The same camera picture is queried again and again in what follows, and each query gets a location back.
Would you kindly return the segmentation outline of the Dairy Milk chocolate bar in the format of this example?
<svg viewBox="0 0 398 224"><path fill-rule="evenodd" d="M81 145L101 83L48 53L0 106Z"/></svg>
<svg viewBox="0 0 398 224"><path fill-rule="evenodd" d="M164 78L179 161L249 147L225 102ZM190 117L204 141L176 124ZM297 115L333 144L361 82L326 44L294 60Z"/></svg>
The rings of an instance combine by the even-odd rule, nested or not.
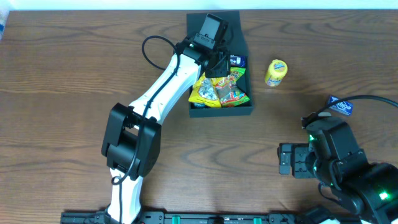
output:
<svg viewBox="0 0 398 224"><path fill-rule="evenodd" d="M247 58L244 55L231 55L229 60L231 67L246 68Z"/></svg>

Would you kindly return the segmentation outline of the green Haribo gummy bag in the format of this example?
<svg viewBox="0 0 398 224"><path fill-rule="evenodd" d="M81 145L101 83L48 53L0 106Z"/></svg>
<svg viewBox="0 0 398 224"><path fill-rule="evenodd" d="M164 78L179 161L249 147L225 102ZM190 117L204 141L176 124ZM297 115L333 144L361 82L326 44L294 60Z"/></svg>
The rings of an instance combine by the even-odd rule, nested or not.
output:
<svg viewBox="0 0 398 224"><path fill-rule="evenodd" d="M245 72L245 68L232 67L227 77L211 79L222 107L235 107L250 101L247 94L237 85L237 81L244 76Z"/></svg>

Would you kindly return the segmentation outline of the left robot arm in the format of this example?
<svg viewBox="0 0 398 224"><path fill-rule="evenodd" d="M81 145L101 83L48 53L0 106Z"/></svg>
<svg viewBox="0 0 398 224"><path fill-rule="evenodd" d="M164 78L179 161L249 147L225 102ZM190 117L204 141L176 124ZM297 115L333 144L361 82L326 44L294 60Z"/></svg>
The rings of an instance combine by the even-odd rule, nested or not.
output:
<svg viewBox="0 0 398 224"><path fill-rule="evenodd" d="M113 106L101 148L113 185L107 223L137 221L143 179L159 156L164 119L202 74L225 77L229 70L228 48L177 44L168 66L142 96Z"/></svg>

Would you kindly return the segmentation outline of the blue Oreo cookie pack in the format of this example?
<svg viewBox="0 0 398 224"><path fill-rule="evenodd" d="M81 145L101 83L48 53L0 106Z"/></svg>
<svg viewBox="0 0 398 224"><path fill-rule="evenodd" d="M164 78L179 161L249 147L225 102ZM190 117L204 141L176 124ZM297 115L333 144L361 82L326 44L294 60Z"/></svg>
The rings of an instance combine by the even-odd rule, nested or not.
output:
<svg viewBox="0 0 398 224"><path fill-rule="evenodd" d="M206 108L206 105L203 103L193 103L193 106L195 108Z"/></svg>

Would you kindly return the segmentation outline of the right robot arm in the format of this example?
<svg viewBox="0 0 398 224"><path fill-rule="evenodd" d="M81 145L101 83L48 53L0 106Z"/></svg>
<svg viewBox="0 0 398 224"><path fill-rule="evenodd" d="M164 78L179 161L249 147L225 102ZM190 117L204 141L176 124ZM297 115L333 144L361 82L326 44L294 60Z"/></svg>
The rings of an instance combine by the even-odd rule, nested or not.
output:
<svg viewBox="0 0 398 224"><path fill-rule="evenodd" d="M318 189L329 187L332 199L369 223L397 221L397 167L369 163L360 148L339 155L315 143L281 143L277 148L279 173L296 179L315 178Z"/></svg>

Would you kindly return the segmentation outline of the yellow snack bag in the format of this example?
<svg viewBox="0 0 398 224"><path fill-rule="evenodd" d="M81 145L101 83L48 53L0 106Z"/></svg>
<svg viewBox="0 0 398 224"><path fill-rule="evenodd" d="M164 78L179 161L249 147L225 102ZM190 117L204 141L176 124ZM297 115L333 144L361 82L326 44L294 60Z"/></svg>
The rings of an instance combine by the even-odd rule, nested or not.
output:
<svg viewBox="0 0 398 224"><path fill-rule="evenodd" d="M203 74L192 86L188 101L190 103L204 104L210 108L220 108L221 102L217 94L216 84L221 78L207 78Z"/></svg>

